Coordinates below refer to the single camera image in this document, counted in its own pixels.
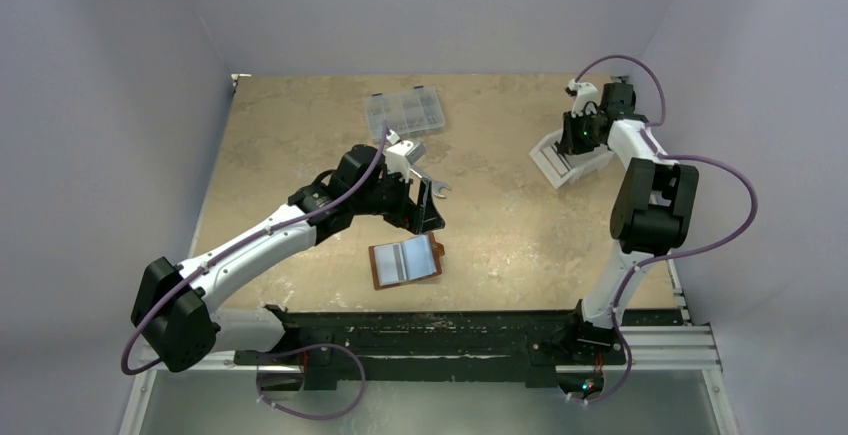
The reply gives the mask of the white plastic bin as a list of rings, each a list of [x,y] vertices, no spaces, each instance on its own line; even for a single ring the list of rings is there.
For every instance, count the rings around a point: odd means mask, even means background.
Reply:
[[[558,142],[562,135],[562,129],[556,130],[543,137],[529,152],[530,159],[535,163],[544,177],[552,185],[554,189],[559,189],[565,184],[571,184],[578,179],[592,172],[604,168],[614,157],[614,153],[606,146],[601,145],[591,152],[580,155],[560,155],[566,160],[570,171],[562,178],[557,177],[555,173],[549,171],[549,167],[544,164],[545,160],[541,158],[540,151],[545,147],[555,149],[555,143]]]

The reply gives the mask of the brown leather card holder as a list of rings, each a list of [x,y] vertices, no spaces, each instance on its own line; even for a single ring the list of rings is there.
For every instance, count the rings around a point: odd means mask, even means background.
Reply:
[[[433,233],[368,249],[375,290],[407,285],[442,274],[445,247]]]

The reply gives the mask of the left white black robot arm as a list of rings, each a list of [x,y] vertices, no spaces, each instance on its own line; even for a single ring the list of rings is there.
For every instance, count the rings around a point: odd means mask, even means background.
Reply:
[[[151,262],[131,310],[130,340],[146,341],[172,372],[221,351],[259,352],[275,364],[292,360],[298,337],[274,309],[230,310],[224,302],[286,258],[349,228],[357,216],[378,216],[414,235],[444,228],[434,200],[449,187],[410,163],[411,150],[407,142],[355,145],[336,168],[236,238],[179,263]]]

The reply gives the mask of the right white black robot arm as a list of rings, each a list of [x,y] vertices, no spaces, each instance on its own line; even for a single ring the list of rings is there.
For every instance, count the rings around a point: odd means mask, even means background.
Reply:
[[[563,115],[559,155],[584,155],[605,148],[625,174],[609,222],[612,250],[589,294],[578,302],[561,336],[564,354],[584,362],[618,341],[617,326],[648,265],[685,241],[698,170],[670,159],[650,134],[646,117],[635,112],[636,94],[623,82],[602,88],[572,80],[566,92],[572,108]]]

